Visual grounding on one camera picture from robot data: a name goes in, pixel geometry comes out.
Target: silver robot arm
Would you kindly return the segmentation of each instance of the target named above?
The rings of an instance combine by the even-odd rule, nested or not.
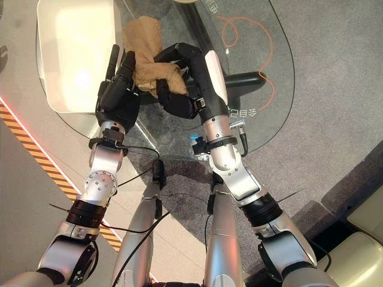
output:
[[[214,51],[209,53],[205,59],[210,79],[217,95],[227,103],[218,57]],[[222,178],[256,236],[262,240],[258,249],[269,274],[277,281],[284,281],[283,286],[337,286],[316,268],[317,260],[310,244],[268,189],[244,167],[239,151],[224,141],[232,137],[228,115],[211,117],[203,122],[203,127],[207,144],[212,147],[210,166]]]
[[[84,192],[59,225],[37,271],[20,274],[1,287],[78,286],[96,267],[99,225],[117,191],[117,172],[126,155],[121,146],[139,110],[138,95],[132,92],[135,55],[128,52],[114,75],[118,51],[113,46],[107,77],[99,89],[96,117],[101,132],[89,142],[92,152]]]
[[[210,153],[211,168],[222,178],[255,234],[262,240],[259,252],[269,274],[280,282],[285,280],[284,286],[337,286],[328,275],[317,269],[314,251],[291,218],[278,206],[267,188],[242,164],[241,155],[234,147],[237,140],[230,131],[226,86],[215,51],[203,55],[198,48],[179,43],[156,57],[157,62],[176,60],[189,67],[189,74],[200,98],[185,104],[187,108],[180,112],[179,105],[173,100],[176,97],[172,97],[166,85],[161,86],[157,82],[160,103],[166,111],[179,117],[200,115],[206,141],[197,139],[197,144],[193,146],[194,153]],[[205,272],[207,287],[215,286],[214,280],[222,276],[211,269],[214,266]],[[234,283],[234,286],[239,284],[234,278],[225,280]]]

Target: black clamp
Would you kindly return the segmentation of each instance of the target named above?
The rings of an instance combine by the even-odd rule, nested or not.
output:
[[[102,132],[102,138],[93,138],[89,140],[89,148],[92,149],[94,144],[107,146],[109,148],[119,149],[118,146],[122,146],[124,142],[125,134],[120,133],[118,128],[111,127],[105,129]],[[123,150],[124,157],[127,155],[127,149]]]
[[[210,153],[210,151],[214,148],[219,148],[220,146],[233,144],[236,145],[238,143],[237,138],[235,136],[226,136],[217,141],[206,142],[203,140],[203,137],[199,137],[196,139],[196,144],[193,145],[194,154],[202,154],[202,153]]]

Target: orange cable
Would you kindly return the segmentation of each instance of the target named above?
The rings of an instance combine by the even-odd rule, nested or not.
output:
[[[222,15],[217,15],[216,17],[218,19],[224,20],[226,22],[225,25],[222,28],[222,33],[221,33],[222,42],[226,46],[226,48],[234,47],[237,44],[238,40],[239,40],[238,30],[237,30],[236,26],[233,24],[234,20],[249,21],[249,22],[257,25],[258,27],[260,27],[266,33],[266,35],[268,36],[269,44],[270,44],[270,52],[269,52],[267,61],[259,69],[259,76],[270,84],[270,86],[272,88],[272,94],[271,94],[271,97],[268,100],[268,102],[265,105],[263,105],[261,108],[259,108],[259,111],[261,111],[262,109],[267,108],[270,105],[270,103],[273,101],[274,95],[275,95],[275,87],[274,87],[273,82],[270,79],[268,79],[268,78],[266,78],[265,76],[262,75],[262,71],[269,65],[269,63],[271,61],[271,58],[272,58],[272,55],[273,55],[273,41],[272,41],[272,38],[271,38],[268,30],[262,24],[260,24],[259,22],[255,21],[253,19],[250,19],[248,17],[245,17],[245,16],[234,16],[234,17],[232,17],[230,19],[228,19],[228,18],[226,18],[226,17],[224,17]],[[235,32],[235,41],[233,43],[231,43],[231,44],[227,44],[226,41],[225,41],[226,29],[227,29],[228,25],[231,25],[231,27],[233,28],[233,30]]]

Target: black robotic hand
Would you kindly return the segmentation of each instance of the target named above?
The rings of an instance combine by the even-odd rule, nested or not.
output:
[[[107,75],[98,91],[96,117],[100,126],[105,121],[115,121],[128,133],[136,122],[140,106],[132,79],[136,60],[134,52],[127,52],[115,73],[119,50],[118,45],[113,45]]]
[[[195,88],[193,91],[189,90],[187,95],[173,94],[169,91],[166,80],[157,80],[158,100],[165,111],[181,118],[194,118],[200,114],[202,122],[228,113],[226,90],[225,100],[224,96],[217,94],[205,55],[199,48],[185,43],[174,44],[159,53],[154,61],[175,62],[181,69],[188,67],[189,71],[184,79],[190,78],[194,81]]]

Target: black cable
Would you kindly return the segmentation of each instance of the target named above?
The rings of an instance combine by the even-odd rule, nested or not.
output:
[[[60,210],[63,210],[63,211],[66,211],[66,212],[69,212],[70,210],[69,209],[65,209],[65,208],[62,208],[60,206],[57,206],[57,205],[54,205],[54,204],[51,204],[51,203],[48,203],[50,206],[54,207],[54,208],[57,208],[57,209],[60,209]]]
[[[205,223],[205,250],[206,250],[206,253],[208,253],[208,244],[206,242],[206,229],[208,228],[208,222],[209,222],[210,216],[211,216],[211,214],[209,214],[209,216],[206,219],[206,223]]]
[[[99,250],[96,241],[93,241],[93,245],[95,246],[96,249],[96,258],[95,258],[95,263],[93,264],[92,270],[89,272],[88,278],[93,274],[93,272],[96,270],[97,263],[98,263],[98,258],[99,258]]]
[[[146,229],[144,231],[136,231],[136,230],[130,230],[127,228],[122,228],[122,227],[109,226],[109,225],[106,225],[104,223],[101,223],[101,225],[106,227],[106,228],[109,228],[109,229],[122,230],[122,231],[126,231],[126,232],[137,233],[137,234],[146,233],[151,229],[151,227],[149,227],[148,229]]]
[[[316,244],[314,241],[308,239],[308,242],[311,244],[311,245],[314,245],[316,248],[318,248],[320,251],[322,251],[323,253],[325,253],[329,259],[329,262],[327,263],[327,266],[325,267],[325,269],[323,270],[324,272],[327,272],[327,270],[330,268],[331,266],[331,263],[333,262],[332,259],[331,259],[331,255],[320,245]]]
[[[148,238],[148,236],[151,234],[151,232],[155,229],[155,227],[158,225],[158,223],[160,223],[161,220],[163,220],[167,215],[169,215],[170,212],[166,212],[164,215],[162,215],[155,223],[153,223],[153,225],[150,227],[150,230],[149,232],[144,236],[144,238],[142,238],[142,240],[137,244],[136,248],[132,251],[132,253],[130,253],[130,255],[128,256],[128,258],[126,258],[124,264],[121,266],[121,269],[120,271],[118,272],[116,278],[114,279],[114,282],[113,282],[113,285],[112,287],[115,287],[122,272],[124,271],[124,268],[126,266],[126,264],[129,262],[129,260],[133,257],[134,253],[136,253],[136,251],[138,250],[138,248],[143,244],[143,242],[146,240],[146,238]]]
[[[117,147],[117,148],[121,148],[121,149],[127,149],[128,151],[129,151],[129,148],[146,149],[146,150],[148,150],[148,151],[153,151],[153,152],[155,152],[155,153],[157,154],[157,159],[158,159],[158,160],[160,159],[160,154],[159,154],[159,152],[158,152],[156,149],[154,149],[154,148],[147,148],[146,146],[134,146],[134,145],[122,145],[122,146],[117,145],[116,147]],[[123,182],[122,184],[119,184],[117,187],[120,187],[120,186],[122,186],[122,185],[124,185],[124,184],[127,184],[127,183],[130,182],[130,181],[133,181],[134,179],[139,178],[140,176],[146,174],[146,173],[149,172],[149,171],[151,171],[151,167],[148,168],[147,170],[141,172],[139,175],[136,175],[134,178],[131,178],[131,179],[129,179],[129,180]]]
[[[120,187],[120,186],[122,186],[122,185],[124,185],[124,184],[127,184],[128,182],[131,182],[131,181],[133,181],[134,179],[139,178],[141,175],[144,175],[145,173],[147,173],[147,172],[149,172],[149,171],[151,171],[151,168],[145,170],[144,172],[141,172],[139,175],[135,176],[134,178],[131,178],[130,180],[125,181],[125,182],[123,182],[122,184],[119,184],[117,187]]]
[[[155,152],[157,154],[157,159],[158,160],[160,159],[160,153],[158,152],[158,150],[154,148],[147,148],[146,146],[135,146],[135,145],[116,145],[116,147],[120,149],[127,149],[128,151],[129,151],[129,148],[146,149],[147,151]]]

